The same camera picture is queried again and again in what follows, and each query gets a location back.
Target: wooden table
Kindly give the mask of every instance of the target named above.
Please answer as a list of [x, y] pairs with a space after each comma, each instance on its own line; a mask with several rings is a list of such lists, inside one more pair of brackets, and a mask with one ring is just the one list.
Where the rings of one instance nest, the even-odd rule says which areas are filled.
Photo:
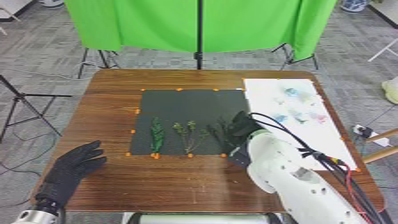
[[[108, 163], [81, 181], [69, 211], [143, 212], [280, 212], [278, 197], [255, 187], [245, 170], [218, 156], [193, 159], [161, 155], [126, 156], [129, 151], [134, 109], [140, 106], [140, 89], [234, 89], [243, 88], [241, 78], [310, 79], [325, 100], [325, 107], [344, 138], [360, 168], [353, 178], [378, 210], [383, 198], [369, 176], [335, 111], [319, 83], [307, 72], [278, 71], [184, 71], [184, 70], [101, 70], [95, 73], [79, 102], [53, 159], [83, 143], [101, 140]], [[332, 175], [319, 172], [348, 198]]]

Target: stand base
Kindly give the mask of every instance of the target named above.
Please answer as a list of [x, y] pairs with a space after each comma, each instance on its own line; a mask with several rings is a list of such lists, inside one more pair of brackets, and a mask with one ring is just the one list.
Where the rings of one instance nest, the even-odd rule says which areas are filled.
[[[110, 69], [110, 68], [113, 68], [113, 67], [120, 68], [120, 66], [117, 65], [117, 62], [115, 62], [113, 59], [111, 59], [111, 61], [113, 61], [113, 65], [111, 65], [111, 66], [108, 65], [108, 61], [106, 61], [106, 59], [104, 59], [102, 52], [106, 52], [106, 54], [111, 53], [113, 55], [117, 55], [117, 53], [115, 53], [113, 51], [108, 52], [108, 51], [101, 51], [101, 50], [97, 50], [97, 54], [99, 54], [101, 61], [102, 61], [102, 66], [99, 66], [99, 68], [101, 68], [101, 69]], [[79, 69], [78, 69], [78, 79], [81, 78], [81, 73], [83, 73], [83, 68], [85, 68], [85, 66], [92, 66], [92, 64], [88, 64], [88, 63], [85, 62], [86, 55], [88, 55], [88, 48], [85, 48], [85, 50], [83, 50], [81, 65], [79, 65]]]
[[[42, 109], [42, 112], [38, 112], [37, 109], [35, 109], [35, 107], [31, 106], [31, 104], [30, 104], [30, 102], [28, 102], [28, 100], [26, 100], [26, 98], [24, 98], [26, 96], [33, 96], [33, 97], [49, 97], [49, 98], [51, 98], [51, 100], [49, 100], [49, 102], [47, 102], [47, 104], [46, 104], [46, 107], [44, 107], [44, 109]], [[47, 111], [47, 109], [49, 109], [49, 106], [51, 106], [51, 104], [53, 104], [53, 101], [54, 101], [54, 98], [56, 98], [56, 97], [70, 97], [70, 95], [47, 95], [47, 94], [24, 94], [24, 93], [21, 93], [21, 94], [14, 97], [14, 100], [12, 100], [12, 106], [10, 106], [10, 111], [8, 111], [8, 116], [7, 116], [5, 125], [3, 125], [3, 129], [1, 129], [1, 134], [0, 134], [0, 143], [1, 143], [1, 141], [3, 141], [3, 136], [5, 136], [7, 128], [12, 127], [12, 126], [15, 126], [17, 124], [26, 123], [28, 121], [37, 120], [37, 119], [42, 120], [46, 126], [49, 127], [49, 129], [53, 130], [53, 132], [56, 133], [56, 135], [62, 136], [60, 133], [58, 133], [58, 131], [56, 131], [56, 129], [54, 129], [54, 127], [53, 127], [53, 125], [51, 125], [51, 123], [47, 122], [47, 120], [46, 120], [46, 118], [44, 118], [44, 114], [46, 114], [46, 111]], [[28, 110], [31, 111], [31, 113], [35, 114], [35, 116], [33, 116], [31, 118], [28, 118], [28, 119], [24, 119], [24, 120], [21, 120], [21, 121], [10, 123], [10, 118], [12, 118], [12, 115], [14, 115], [15, 105], [17, 105], [19, 102], [21, 102], [22, 105], [26, 106], [26, 108], [28, 108]]]
[[284, 57], [285, 57], [282, 67], [278, 69], [280, 71], [284, 70], [285, 65], [293, 65], [294, 63], [305, 61], [310, 58], [312, 58], [312, 62], [314, 62], [314, 69], [319, 70], [317, 60], [316, 60], [314, 54], [307, 58], [303, 58], [301, 60], [294, 61], [294, 59], [293, 59], [294, 51], [291, 50], [289, 53], [287, 53], [285, 43], [278, 45], [278, 47], [271, 50], [271, 53], [275, 53], [278, 49], [282, 49]]

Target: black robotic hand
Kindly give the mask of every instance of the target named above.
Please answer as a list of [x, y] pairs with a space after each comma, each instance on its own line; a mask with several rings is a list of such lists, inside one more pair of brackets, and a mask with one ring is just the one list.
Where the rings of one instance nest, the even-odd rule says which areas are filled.
[[49, 200], [60, 207], [65, 206], [78, 184], [85, 176], [97, 170], [106, 162], [106, 157], [97, 149], [99, 141], [74, 148], [56, 159], [47, 172], [35, 200]]

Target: white wall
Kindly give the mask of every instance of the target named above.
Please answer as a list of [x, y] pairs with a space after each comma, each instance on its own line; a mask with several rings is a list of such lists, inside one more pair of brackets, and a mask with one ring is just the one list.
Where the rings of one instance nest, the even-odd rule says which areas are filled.
[[[5, 7], [10, 13], [15, 13], [31, 0], [0, 0], [0, 6]], [[0, 10], [0, 19], [7, 19], [8, 14]]]
[[381, 3], [371, 3], [371, 5], [398, 24], [398, 0], [383, 0]]

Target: black mat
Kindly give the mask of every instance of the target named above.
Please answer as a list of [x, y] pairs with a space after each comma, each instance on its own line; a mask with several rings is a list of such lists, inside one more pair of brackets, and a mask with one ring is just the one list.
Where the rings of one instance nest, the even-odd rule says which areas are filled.
[[[182, 141], [172, 129], [174, 123], [186, 125], [190, 120], [195, 121], [195, 139], [198, 139], [198, 130], [206, 129], [206, 125], [216, 125], [216, 120], [229, 122], [236, 113], [246, 111], [245, 95], [239, 90], [152, 90], [142, 94], [140, 115], [134, 121], [134, 134], [131, 140], [131, 154], [150, 154], [150, 122], [152, 118], [159, 118], [165, 130], [165, 142], [159, 149], [163, 155], [181, 155]], [[197, 147], [193, 154], [220, 154], [220, 146], [211, 136]]]

